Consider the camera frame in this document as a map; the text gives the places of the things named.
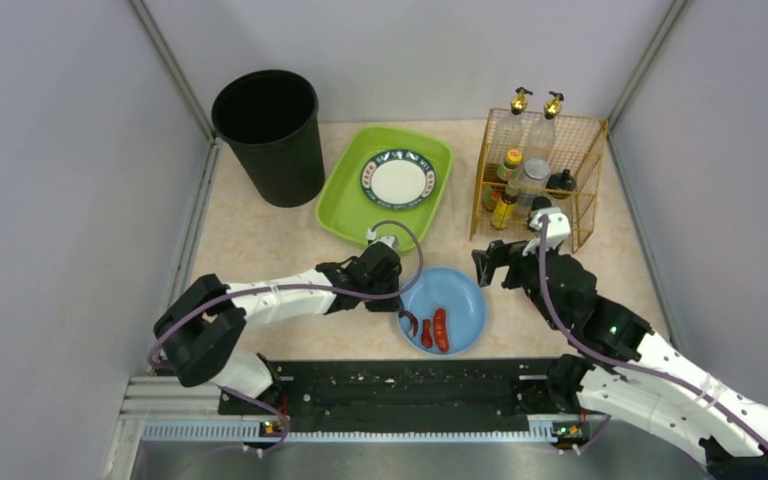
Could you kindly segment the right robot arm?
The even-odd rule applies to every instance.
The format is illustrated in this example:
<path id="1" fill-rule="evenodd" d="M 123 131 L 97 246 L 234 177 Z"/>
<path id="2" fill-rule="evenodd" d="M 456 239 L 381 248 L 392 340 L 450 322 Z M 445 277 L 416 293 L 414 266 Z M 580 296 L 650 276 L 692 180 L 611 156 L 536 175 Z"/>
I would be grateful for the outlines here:
<path id="1" fill-rule="evenodd" d="M 705 371 L 627 307 L 597 292 L 597 278 L 538 240 L 497 240 L 472 259 L 480 286 L 507 268 L 550 328 L 575 349 L 547 373 L 563 412 L 605 414 L 681 450 L 713 479 L 768 479 L 768 406 Z"/>

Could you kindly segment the white plate with green rim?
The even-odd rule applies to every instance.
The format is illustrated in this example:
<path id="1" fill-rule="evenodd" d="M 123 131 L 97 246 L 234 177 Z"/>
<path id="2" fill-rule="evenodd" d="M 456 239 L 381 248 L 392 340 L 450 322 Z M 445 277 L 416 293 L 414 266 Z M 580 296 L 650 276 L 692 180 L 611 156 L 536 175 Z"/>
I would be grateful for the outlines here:
<path id="1" fill-rule="evenodd" d="M 361 169 L 362 193 L 377 206 L 408 210 L 424 203 L 436 187 L 437 173 L 424 155 L 408 149 L 384 150 Z"/>

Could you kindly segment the blue plate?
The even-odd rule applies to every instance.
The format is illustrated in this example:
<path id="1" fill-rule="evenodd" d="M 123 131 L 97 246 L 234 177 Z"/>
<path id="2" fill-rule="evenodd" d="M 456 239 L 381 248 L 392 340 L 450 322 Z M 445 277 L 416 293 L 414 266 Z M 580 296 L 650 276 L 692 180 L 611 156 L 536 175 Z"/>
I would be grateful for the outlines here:
<path id="1" fill-rule="evenodd" d="M 403 310 L 413 313 L 422 322 L 430 322 L 436 309 L 447 313 L 447 331 L 450 342 L 448 353 L 434 346 L 425 349 L 408 336 L 409 322 L 396 315 L 399 329 L 406 341 L 415 349 L 434 356 L 454 356 L 472 349 L 484 333 L 488 307 L 482 290 L 476 282 L 459 270 L 448 267 L 431 267 L 422 272 L 419 280 L 402 296 Z"/>

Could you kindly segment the clear glass bottle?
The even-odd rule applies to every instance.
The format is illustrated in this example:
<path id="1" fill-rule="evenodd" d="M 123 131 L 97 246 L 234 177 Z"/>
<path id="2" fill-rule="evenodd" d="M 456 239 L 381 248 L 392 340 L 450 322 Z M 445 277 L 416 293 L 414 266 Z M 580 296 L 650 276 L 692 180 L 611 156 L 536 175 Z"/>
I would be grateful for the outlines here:
<path id="1" fill-rule="evenodd" d="M 556 140 L 556 117 L 561 113 L 565 96 L 561 92 L 550 91 L 551 98 L 544 104 L 542 116 L 529 128 L 526 141 L 525 159 L 548 160 Z"/>

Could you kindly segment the small dark spice bottle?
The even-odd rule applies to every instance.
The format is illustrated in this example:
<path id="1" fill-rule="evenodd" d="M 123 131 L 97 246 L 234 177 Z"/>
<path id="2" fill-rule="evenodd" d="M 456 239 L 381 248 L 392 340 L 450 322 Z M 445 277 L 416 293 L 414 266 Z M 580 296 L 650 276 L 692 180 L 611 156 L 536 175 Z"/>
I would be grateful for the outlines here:
<path id="1" fill-rule="evenodd" d="M 545 196 L 536 196 L 531 202 L 531 212 L 537 212 L 542 209 L 551 208 L 553 206 L 552 201 Z"/>

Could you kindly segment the small brown cap bottle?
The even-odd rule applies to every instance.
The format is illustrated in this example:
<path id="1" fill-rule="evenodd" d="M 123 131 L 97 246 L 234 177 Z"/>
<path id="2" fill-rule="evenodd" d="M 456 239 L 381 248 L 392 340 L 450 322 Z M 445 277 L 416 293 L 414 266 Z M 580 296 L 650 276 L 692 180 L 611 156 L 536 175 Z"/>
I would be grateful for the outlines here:
<path id="1" fill-rule="evenodd" d="M 518 196 L 519 188 L 509 182 L 500 193 L 500 197 L 493 210 L 491 226 L 494 229 L 504 230 L 509 226 L 510 219 L 516 208 Z"/>

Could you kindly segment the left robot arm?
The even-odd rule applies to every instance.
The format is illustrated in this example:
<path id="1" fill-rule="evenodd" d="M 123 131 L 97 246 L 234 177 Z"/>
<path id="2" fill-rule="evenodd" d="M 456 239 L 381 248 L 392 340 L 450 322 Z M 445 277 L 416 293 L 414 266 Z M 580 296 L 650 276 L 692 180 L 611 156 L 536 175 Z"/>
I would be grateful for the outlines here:
<path id="1" fill-rule="evenodd" d="M 401 257 L 385 236 L 358 256 L 324 262 L 272 281 L 224 283 L 214 274 L 194 281 L 155 322 L 160 351 L 185 387 L 213 384 L 258 398 L 277 381 L 266 358 L 238 346 L 245 328 L 309 315 L 328 315 L 363 304 L 370 312 L 396 312 Z"/>

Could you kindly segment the black lid jar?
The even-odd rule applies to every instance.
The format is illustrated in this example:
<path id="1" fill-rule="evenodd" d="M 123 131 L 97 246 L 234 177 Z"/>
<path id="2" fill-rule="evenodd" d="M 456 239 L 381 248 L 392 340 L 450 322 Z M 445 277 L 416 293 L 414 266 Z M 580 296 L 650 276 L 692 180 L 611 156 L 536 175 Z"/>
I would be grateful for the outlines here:
<path id="1" fill-rule="evenodd" d="M 548 195 L 559 200 L 570 197 L 576 189 L 577 180 L 570 169 L 551 174 L 546 183 Z"/>

